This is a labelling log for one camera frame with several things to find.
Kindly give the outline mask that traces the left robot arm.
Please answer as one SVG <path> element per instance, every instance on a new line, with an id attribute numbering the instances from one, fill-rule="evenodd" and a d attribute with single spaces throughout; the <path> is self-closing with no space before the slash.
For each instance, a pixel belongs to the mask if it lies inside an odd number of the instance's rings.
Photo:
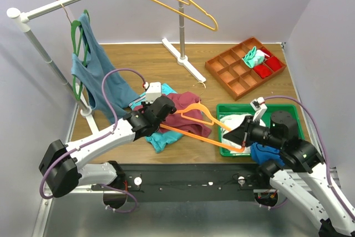
<path id="1" fill-rule="evenodd" d="M 53 141 L 39 165 L 43 176 L 40 183 L 41 197 L 50 198 L 44 193 L 45 184 L 54 198 L 63 197 L 77 186 L 87 184 L 102 183 L 111 190 L 119 189 L 123 176 L 112 164 L 93 167 L 90 162 L 115 147 L 152 135 L 158 131 L 160 123 L 175 111 L 174 102 L 163 95 L 88 137 L 66 144 L 61 140 Z"/>

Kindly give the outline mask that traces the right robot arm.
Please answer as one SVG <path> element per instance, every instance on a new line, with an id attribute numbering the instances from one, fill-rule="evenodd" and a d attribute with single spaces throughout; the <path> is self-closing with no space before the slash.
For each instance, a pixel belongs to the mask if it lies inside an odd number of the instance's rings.
<path id="1" fill-rule="evenodd" d="M 275 160 L 261 164 L 256 184 L 280 191 L 318 229 L 319 236 L 354 236 L 354 207 L 334 183 L 326 161 L 313 144 L 300 138 L 298 123 L 286 111 L 271 114 L 263 127 L 251 115 L 223 138 L 250 146 L 261 144 L 279 150 L 284 166 Z"/>

